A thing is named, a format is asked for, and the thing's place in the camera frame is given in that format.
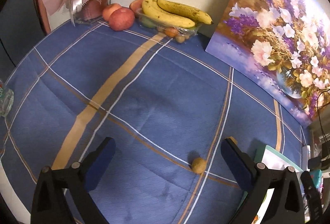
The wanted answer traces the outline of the tan kiwi fruit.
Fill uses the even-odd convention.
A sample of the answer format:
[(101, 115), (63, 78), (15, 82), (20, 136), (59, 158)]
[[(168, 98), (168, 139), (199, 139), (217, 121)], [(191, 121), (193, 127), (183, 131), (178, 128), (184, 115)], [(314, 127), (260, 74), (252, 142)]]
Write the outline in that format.
[(207, 162), (201, 157), (195, 158), (191, 163), (191, 170), (195, 174), (203, 174), (206, 169)]

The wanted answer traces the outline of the teal toy box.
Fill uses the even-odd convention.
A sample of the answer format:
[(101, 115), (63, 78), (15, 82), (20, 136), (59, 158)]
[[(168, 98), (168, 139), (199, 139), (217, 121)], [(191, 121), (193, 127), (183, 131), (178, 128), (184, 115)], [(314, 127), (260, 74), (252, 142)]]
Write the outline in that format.
[(323, 188), (322, 171), (320, 169), (310, 171), (310, 176), (317, 191), (321, 193)]

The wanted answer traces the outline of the white power strip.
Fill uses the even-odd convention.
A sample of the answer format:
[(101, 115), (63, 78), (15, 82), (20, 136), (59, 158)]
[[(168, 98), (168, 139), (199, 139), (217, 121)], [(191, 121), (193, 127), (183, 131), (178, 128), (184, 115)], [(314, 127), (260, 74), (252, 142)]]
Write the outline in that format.
[(302, 147), (302, 164), (301, 168), (303, 171), (309, 171), (308, 161), (310, 160), (311, 150), (310, 145), (305, 145)]

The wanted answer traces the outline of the blue plaid tablecloth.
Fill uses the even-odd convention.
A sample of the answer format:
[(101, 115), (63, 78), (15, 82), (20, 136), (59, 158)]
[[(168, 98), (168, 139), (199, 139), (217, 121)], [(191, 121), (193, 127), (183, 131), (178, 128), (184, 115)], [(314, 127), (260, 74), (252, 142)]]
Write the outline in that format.
[[(253, 156), (268, 145), (295, 165), (309, 133), (239, 71), (139, 26), (57, 28), (7, 79), (15, 100), (1, 120), (1, 162), (13, 202), (30, 220), (44, 166), (82, 160), (106, 137), (116, 153), (91, 196), (110, 223), (226, 223), (242, 191), (220, 145), (234, 137)], [(207, 165), (195, 174), (191, 163)]]

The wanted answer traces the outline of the flower painting canvas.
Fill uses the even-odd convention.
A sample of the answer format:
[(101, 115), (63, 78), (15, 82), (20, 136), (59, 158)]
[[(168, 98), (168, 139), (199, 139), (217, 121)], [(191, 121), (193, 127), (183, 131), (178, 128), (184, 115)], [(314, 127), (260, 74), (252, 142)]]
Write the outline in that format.
[(206, 51), (304, 126), (329, 102), (329, 18), (316, 0), (229, 0)]

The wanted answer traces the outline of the red apple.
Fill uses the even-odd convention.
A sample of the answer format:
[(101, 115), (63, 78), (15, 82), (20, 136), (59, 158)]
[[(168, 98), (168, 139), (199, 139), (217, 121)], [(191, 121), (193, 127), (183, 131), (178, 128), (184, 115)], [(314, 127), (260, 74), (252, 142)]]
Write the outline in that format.
[(129, 8), (120, 8), (114, 11), (108, 19), (108, 25), (113, 31), (129, 29), (135, 21), (135, 14)]
[(141, 10), (143, 0), (134, 0), (129, 5), (129, 8), (134, 12), (135, 16), (138, 16), (137, 11)]
[(108, 21), (111, 14), (120, 8), (121, 8), (121, 5), (118, 3), (113, 3), (113, 4), (106, 6), (102, 11), (102, 18), (105, 21)]

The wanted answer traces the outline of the clear plastic fruit container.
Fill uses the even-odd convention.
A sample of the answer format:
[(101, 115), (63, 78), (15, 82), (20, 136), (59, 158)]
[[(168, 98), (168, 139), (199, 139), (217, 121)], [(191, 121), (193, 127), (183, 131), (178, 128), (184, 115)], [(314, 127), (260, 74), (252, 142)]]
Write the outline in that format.
[(141, 27), (149, 29), (155, 33), (163, 33), (168, 38), (174, 39), (177, 43), (184, 43), (191, 37), (197, 35), (198, 30), (202, 26), (201, 23), (197, 23), (192, 28), (182, 28), (177, 26), (172, 26), (168, 23), (161, 22), (143, 13), (142, 8), (139, 8), (135, 15)]

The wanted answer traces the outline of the yellow banana bunch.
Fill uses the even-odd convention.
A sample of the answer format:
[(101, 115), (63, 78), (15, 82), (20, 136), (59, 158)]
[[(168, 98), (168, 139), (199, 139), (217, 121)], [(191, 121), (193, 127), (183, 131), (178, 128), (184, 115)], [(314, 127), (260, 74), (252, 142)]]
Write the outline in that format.
[(211, 16), (206, 12), (179, 2), (143, 0), (141, 8), (146, 16), (174, 27), (190, 29), (197, 23), (213, 24)]

